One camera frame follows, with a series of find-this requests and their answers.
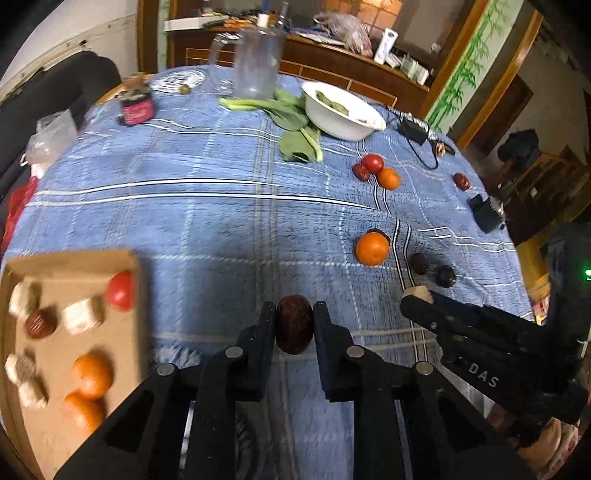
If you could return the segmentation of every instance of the cardboard tray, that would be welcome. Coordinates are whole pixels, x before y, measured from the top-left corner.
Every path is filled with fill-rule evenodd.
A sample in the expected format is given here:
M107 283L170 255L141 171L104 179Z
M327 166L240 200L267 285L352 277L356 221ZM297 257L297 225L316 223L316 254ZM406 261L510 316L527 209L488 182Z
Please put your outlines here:
M109 279L123 270L134 275L136 306L118 312L103 302L104 323L70 335L61 324L61 310L84 297L102 297ZM44 339L30 339L23 323L8 313L12 290L24 277L40 283L40 306L54 307L58 313L56 331ZM86 439L63 412L63 398L76 389L72 376L76 358L97 352L112 364L113 386L102 399L107 415L146 377L148 332L141 286L139 262L127 250L63 252L7 261L0 281L0 411L8 437L37 478L53 479ZM35 359L38 379L49 399L46 408L21 408L17 388L4 372L9 353L26 353Z

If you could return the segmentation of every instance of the red label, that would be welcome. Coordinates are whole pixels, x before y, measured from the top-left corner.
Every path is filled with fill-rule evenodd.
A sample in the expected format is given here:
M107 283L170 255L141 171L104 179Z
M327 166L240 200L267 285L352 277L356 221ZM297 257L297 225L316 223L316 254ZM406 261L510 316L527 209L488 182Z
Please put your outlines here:
M151 98L146 98L135 105L123 107L125 125L137 125L154 116L154 104Z

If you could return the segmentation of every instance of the white bowl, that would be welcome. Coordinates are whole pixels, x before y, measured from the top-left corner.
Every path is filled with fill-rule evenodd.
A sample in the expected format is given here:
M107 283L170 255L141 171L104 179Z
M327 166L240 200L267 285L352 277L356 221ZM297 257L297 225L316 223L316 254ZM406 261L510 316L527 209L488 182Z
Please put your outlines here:
M378 111L352 93L322 82L304 82L301 87L306 94L306 115L315 126L329 135L357 142L374 130L386 130L386 121ZM349 116L318 100L317 90L330 101L343 105L349 111Z

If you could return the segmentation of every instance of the tangerine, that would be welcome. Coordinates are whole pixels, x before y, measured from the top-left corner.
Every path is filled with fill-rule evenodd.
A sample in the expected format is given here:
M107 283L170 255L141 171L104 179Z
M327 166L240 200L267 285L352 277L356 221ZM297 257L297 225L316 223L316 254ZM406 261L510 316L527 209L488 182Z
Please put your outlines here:
M79 392L72 392L64 398L66 414L76 427L89 436L103 423L105 412L98 402L90 400Z
M388 257L390 241L382 232L369 231L357 242L355 255L363 265L373 267Z
M378 174L378 183L386 190L394 190L402 185L402 179L393 168L385 168Z
M79 357L72 367L83 397L97 400L107 393L113 384L113 372L103 358L95 353Z

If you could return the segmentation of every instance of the leafy green vegetable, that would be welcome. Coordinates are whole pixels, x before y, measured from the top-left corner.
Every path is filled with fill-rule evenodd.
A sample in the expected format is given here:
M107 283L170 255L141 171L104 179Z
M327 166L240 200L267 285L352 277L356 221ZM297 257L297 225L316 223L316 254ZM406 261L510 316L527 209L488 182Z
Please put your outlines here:
M279 127L290 132L305 127L309 121L306 114L295 106L270 98L267 100L220 98L220 103L230 109L244 109L244 107L262 108Z
M312 145L308 143L304 134L304 129L295 132L287 132L279 140L279 150L283 155L283 160L300 160L304 162L314 161L316 152Z
M343 105L329 100L328 97L320 90L316 90L316 98L320 100L323 104L331 107L333 110L336 110L338 113L342 113L343 115L349 116L349 111Z
M230 110L254 110L261 108L281 128L287 130L279 141L279 149L285 161L317 161L324 158L318 145L320 130L310 125L304 112L305 97L300 98L276 89L275 98L267 100L220 98L220 103Z
M314 148L314 153L316 154L316 161L321 162L324 160L324 154L322 153L322 149L320 145L318 145L318 139L320 138L320 130L316 127L305 127L301 130L302 135L306 138L308 143Z
M292 95L290 92L286 92L281 88L275 89L275 98L282 103L296 106L302 110L306 108L306 96L302 93L300 97Z

